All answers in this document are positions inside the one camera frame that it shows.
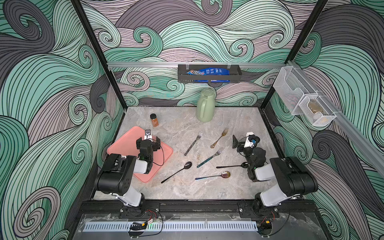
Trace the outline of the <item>gold fork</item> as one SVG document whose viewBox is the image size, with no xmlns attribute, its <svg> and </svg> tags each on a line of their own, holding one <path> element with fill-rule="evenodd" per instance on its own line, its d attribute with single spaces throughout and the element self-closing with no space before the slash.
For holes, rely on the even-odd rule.
<svg viewBox="0 0 384 240">
<path fill-rule="evenodd" d="M 211 149 L 215 148 L 215 146 L 217 145 L 217 143 L 219 142 L 219 140 L 222 138 L 222 137 L 225 137 L 227 135 L 229 131 L 229 128 L 225 128 L 223 130 L 223 132 L 221 133 L 221 136 L 210 146 Z"/>
</svg>

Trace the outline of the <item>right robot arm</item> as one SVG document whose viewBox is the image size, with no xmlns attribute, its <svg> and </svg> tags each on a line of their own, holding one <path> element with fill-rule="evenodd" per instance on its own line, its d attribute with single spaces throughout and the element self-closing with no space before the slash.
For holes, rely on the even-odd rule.
<svg viewBox="0 0 384 240">
<path fill-rule="evenodd" d="M 259 142 L 260 138 L 252 132 L 240 140 L 233 136 L 233 149 L 245 157 L 244 167 L 249 179 L 253 182 L 277 181 L 268 190 L 255 195 L 256 210 L 275 207 L 318 190 L 316 178 L 298 158 L 271 158 L 267 163 L 266 151 L 258 147 Z"/>
</svg>

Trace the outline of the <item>green handled fork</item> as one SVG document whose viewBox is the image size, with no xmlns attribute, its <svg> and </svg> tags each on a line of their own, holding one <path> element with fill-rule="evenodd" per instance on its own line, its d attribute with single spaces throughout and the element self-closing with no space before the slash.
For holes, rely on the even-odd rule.
<svg viewBox="0 0 384 240">
<path fill-rule="evenodd" d="M 197 165 L 197 168 L 200 168 L 201 166 L 203 166 L 204 164 L 206 164 L 207 162 L 209 162 L 209 161 L 212 160 L 213 158 L 219 156 L 223 151 L 224 151 L 223 148 L 219 149 L 214 155 L 212 155 L 211 157 L 207 158 L 207 159 L 204 160 L 202 163 L 198 164 L 198 165 Z"/>
</svg>

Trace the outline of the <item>pink plastic tray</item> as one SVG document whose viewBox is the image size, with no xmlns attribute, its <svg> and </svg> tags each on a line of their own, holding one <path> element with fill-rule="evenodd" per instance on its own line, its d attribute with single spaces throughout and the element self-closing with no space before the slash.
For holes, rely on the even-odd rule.
<svg viewBox="0 0 384 240">
<path fill-rule="evenodd" d="M 107 153 L 110 154 L 120 154 L 122 156 L 138 156 L 139 150 L 136 146 L 136 140 L 140 137 L 144 137 L 145 130 L 135 126 L 128 130 L 122 137 L 115 141 L 108 149 Z M 143 183 L 150 182 L 157 172 L 162 168 L 157 164 L 163 163 L 163 152 L 158 150 L 154 152 L 154 165 L 151 171 L 148 174 L 134 174 L 134 176 Z"/>
</svg>

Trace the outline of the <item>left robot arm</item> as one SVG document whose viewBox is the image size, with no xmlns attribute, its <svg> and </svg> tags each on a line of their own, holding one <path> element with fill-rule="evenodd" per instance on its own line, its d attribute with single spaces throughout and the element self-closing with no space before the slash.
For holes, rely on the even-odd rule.
<svg viewBox="0 0 384 240">
<path fill-rule="evenodd" d="M 147 175 L 154 164 L 154 152 L 160 150 L 161 140 L 137 139 L 138 156 L 110 154 L 95 180 L 95 189 L 116 197 L 126 207 L 139 207 L 144 195 L 131 186 L 134 174 Z"/>
</svg>

